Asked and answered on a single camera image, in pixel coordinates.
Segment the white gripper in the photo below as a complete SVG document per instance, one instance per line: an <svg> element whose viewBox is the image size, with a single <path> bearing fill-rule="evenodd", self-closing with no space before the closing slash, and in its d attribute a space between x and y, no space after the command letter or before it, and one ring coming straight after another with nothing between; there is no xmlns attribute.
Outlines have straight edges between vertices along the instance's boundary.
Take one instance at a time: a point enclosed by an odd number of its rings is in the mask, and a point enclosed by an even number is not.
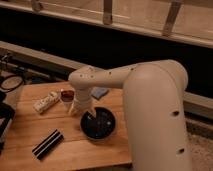
<svg viewBox="0 0 213 171"><path fill-rule="evenodd" d="M95 108L92 107L91 99L78 99L74 98L68 113L70 116L83 115L85 112L89 112L93 117L96 117Z"/></svg>

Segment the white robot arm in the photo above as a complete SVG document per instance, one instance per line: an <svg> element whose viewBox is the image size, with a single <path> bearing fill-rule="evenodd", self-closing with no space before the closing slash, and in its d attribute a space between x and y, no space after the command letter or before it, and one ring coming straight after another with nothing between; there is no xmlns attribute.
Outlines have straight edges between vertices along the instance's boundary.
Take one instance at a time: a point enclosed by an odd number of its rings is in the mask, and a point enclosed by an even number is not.
<svg viewBox="0 0 213 171"><path fill-rule="evenodd" d="M84 66L68 80L75 91L72 115L92 108L94 87L123 90L133 171L193 171L183 105L188 75L179 62L160 60L108 70Z"/></svg>

